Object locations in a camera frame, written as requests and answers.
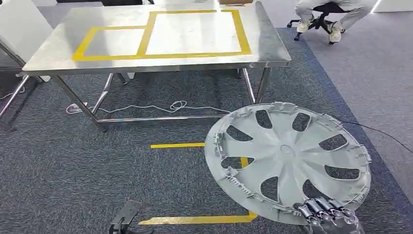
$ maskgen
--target cardboard box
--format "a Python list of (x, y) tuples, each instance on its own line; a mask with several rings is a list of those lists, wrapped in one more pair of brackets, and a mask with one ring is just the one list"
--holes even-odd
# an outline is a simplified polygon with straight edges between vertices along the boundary
[(253, 0), (219, 0), (222, 5), (246, 4), (252, 3)]

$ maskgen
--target black clamp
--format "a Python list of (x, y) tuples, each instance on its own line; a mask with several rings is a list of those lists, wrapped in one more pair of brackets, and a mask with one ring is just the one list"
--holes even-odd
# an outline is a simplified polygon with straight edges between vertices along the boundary
[(109, 234), (152, 234), (153, 230), (133, 232), (128, 230), (133, 218), (138, 213), (141, 203), (129, 200), (125, 206), (117, 213), (109, 227)]

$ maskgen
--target black cable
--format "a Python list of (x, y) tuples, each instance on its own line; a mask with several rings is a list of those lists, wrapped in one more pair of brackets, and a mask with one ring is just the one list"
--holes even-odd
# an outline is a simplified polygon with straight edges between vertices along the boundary
[(394, 136), (392, 136), (392, 135), (390, 135), (390, 134), (387, 134), (387, 133), (382, 132), (382, 131), (380, 131), (380, 130), (377, 130), (377, 129), (368, 127), (368, 126), (363, 125), (363, 124), (354, 123), (354, 122), (349, 122), (349, 121), (344, 121), (344, 120), (338, 118), (338, 117), (335, 116), (335, 115), (331, 115), (331, 116), (334, 117), (334, 118), (336, 118), (337, 120), (340, 120), (340, 121), (343, 122), (343, 123), (350, 123), (350, 124), (354, 124), (354, 125), (363, 126), (363, 127), (365, 127), (365, 128), (368, 128), (368, 129), (374, 130), (374, 131), (376, 131), (376, 132), (382, 133), (382, 134), (384, 134), (384, 135), (386, 135), (386, 136), (389, 136), (389, 137), (391, 137), (393, 140), (397, 141), (401, 146), (403, 146), (404, 148), (406, 148), (406, 150), (408, 150), (410, 153), (413, 154), (413, 150), (409, 149), (405, 144), (401, 143), (398, 139), (396, 139)]

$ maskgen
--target chair base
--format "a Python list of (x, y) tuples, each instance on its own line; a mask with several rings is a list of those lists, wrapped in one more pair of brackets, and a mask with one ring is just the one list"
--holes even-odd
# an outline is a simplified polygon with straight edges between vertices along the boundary
[[(321, 27), (321, 28), (323, 28), (328, 34), (331, 34), (331, 32), (328, 30), (328, 25), (329, 25), (329, 24), (332, 24), (332, 23), (334, 23), (334, 22), (329, 21), (329, 20), (325, 20), (325, 17), (328, 16), (328, 15), (329, 15), (329, 13), (325, 13), (325, 12), (324, 12), (324, 13), (322, 13), (322, 15), (319, 16), (317, 19), (313, 19), (313, 21), (311, 22), (310, 26), (308, 26), (308, 30), (310, 30), (310, 29), (312, 29), (312, 28), (320, 29), (320, 27)], [(290, 21), (290, 22), (287, 24), (287, 27), (288, 27), (288, 28), (291, 28), (291, 27), (293, 26), (293, 23), (297, 23), (297, 22), (299, 22), (299, 21), (300, 21), (299, 19), (294, 19), (294, 20)], [(302, 34), (302, 33), (297, 33), (297, 35), (294, 37), (294, 40), (295, 40), (295, 41), (299, 41), (301, 34)], [(330, 42), (329, 42), (329, 45), (334, 45), (334, 43), (335, 43), (335, 42), (331, 42), (331, 41), (330, 41)]]

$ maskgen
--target white pants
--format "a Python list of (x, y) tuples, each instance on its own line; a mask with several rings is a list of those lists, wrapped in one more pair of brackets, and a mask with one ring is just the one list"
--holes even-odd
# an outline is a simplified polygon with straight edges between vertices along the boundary
[(296, 13), (303, 22), (308, 22), (312, 18), (313, 8), (329, 2), (335, 2), (344, 11), (350, 11), (340, 20), (343, 28), (348, 29), (370, 13), (376, 0), (300, 0), (296, 5)]

